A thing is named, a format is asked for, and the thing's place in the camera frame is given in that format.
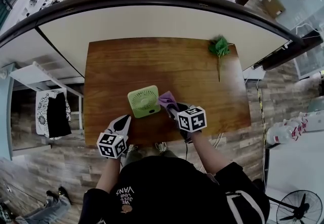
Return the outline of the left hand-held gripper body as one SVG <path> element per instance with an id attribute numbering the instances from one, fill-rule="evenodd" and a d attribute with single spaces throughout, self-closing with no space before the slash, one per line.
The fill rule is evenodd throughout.
<path id="1" fill-rule="evenodd" d="M 97 147 L 101 156 L 118 159 L 128 148 L 127 140 L 128 136 L 123 136 L 122 130 L 109 130 L 107 128 L 100 133 Z"/>

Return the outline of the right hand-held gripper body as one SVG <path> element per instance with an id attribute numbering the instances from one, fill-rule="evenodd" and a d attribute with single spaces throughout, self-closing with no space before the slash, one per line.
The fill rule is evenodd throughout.
<path id="1" fill-rule="evenodd" d="M 178 129 L 185 143 L 192 143 L 191 136 L 194 132 L 201 132 L 207 127 L 207 117 L 205 110 L 200 106 L 188 106 L 187 104 L 177 104 L 171 106 L 171 118 L 177 122 Z"/>

